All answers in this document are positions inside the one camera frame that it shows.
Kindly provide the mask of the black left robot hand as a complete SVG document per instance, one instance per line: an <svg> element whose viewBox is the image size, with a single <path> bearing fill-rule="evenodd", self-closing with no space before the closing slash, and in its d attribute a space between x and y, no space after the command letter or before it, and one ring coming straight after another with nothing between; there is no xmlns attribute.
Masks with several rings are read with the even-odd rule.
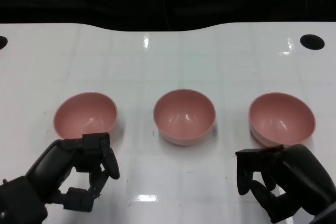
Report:
<svg viewBox="0 0 336 224"><path fill-rule="evenodd" d="M63 194L59 187L73 168L89 174L90 187L87 190L70 187ZM52 142L25 176L43 203L91 212L108 178L119 179L120 172L109 133L91 133Z"/></svg>

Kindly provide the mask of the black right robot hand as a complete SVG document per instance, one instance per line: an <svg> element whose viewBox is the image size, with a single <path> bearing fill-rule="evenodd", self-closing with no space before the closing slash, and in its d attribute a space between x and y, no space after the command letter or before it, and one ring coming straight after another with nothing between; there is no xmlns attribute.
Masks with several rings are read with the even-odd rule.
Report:
<svg viewBox="0 0 336 224"><path fill-rule="evenodd" d="M237 157L237 189L252 192L271 223L292 217L300 208L312 223L335 223L335 184L302 144L244 149Z"/></svg>

